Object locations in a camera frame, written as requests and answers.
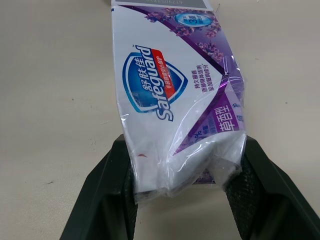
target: purple design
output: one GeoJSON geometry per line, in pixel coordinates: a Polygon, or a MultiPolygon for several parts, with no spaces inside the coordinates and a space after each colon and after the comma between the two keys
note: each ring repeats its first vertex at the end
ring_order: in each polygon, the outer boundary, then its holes
{"type": "MultiPolygon", "coordinates": [[[[210,25],[205,26],[205,35],[207,36],[207,38],[214,38],[215,36],[217,36],[218,32],[222,30],[216,16],[211,11],[201,11],[183,8],[159,8],[158,11],[147,13],[147,16],[145,18],[152,23],[155,23],[156,21],[164,22],[172,20],[177,14],[184,13],[202,14],[206,15],[212,20],[212,23],[210,25]]],[[[202,29],[203,27],[189,27],[179,24],[174,29],[171,29],[171,32],[174,32],[177,36],[181,37],[189,36],[193,34],[195,31],[202,31],[202,29]]]]}
{"type": "Polygon", "coordinates": [[[206,53],[208,54],[211,58],[216,60],[218,63],[222,61],[224,58],[224,54],[219,51],[217,46],[210,42],[210,43],[203,43],[199,42],[197,45],[206,53]]]}
{"type": "Polygon", "coordinates": [[[214,184],[214,183],[215,183],[214,178],[211,176],[210,172],[206,169],[206,170],[203,171],[203,173],[201,173],[199,178],[194,182],[194,185],[197,185],[197,184],[214,184]]]}

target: red banner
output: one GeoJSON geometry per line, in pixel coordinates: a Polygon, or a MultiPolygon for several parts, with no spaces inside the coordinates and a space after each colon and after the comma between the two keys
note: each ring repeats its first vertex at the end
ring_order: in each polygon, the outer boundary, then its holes
{"type": "Polygon", "coordinates": [[[175,86],[170,76],[170,70],[168,69],[165,58],[159,50],[152,49],[153,58],[158,69],[161,79],[164,81],[164,91],[166,97],[169,99],[175,94],[175,86]]]}

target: safeguard logo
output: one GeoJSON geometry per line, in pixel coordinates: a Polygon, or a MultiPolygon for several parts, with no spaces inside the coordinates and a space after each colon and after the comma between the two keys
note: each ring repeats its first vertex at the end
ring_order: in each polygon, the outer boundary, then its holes
{"type": "Polygon", "coordinates": [[[166,62],[161,51],[135,46],[123,67],[123,85],[138,113],[156,112],[160,120],[173,121],[171,104],[184,92],[188,80],[166,62]]]}

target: blue shield logo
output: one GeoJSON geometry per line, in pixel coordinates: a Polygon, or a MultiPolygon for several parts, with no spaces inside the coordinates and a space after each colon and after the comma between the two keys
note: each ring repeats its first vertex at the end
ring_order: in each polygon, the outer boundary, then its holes
{"type": "MultiPolygon", "coordinates": [[[[124,63],[122,71],[124,89],[132,106],[138,113],[156,111],[159,108],[158,99],[154,97],[151,91],[143,87],[142,78],[138,72],[139,66],[134,61],[136,58],[142,59],[142,54],[140,52],[132,52],[124,63]]],[[[172,104],[184,92],[188,80],[172,64],[168,62],[165,62],[165,64],[174,86],[174,92],[166,96],[169,104],[172,104]]]]}

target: plastic wrapper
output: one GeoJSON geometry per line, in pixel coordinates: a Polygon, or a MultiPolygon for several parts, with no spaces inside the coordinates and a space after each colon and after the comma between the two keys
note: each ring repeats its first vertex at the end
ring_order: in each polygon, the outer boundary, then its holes
{"type": "Polygon", "coordinates": [[[112,3],[116,97],[138,202],[208,175],[225,186],[247,136],[244,81],[212,8],[160,2],[112,3]]]}

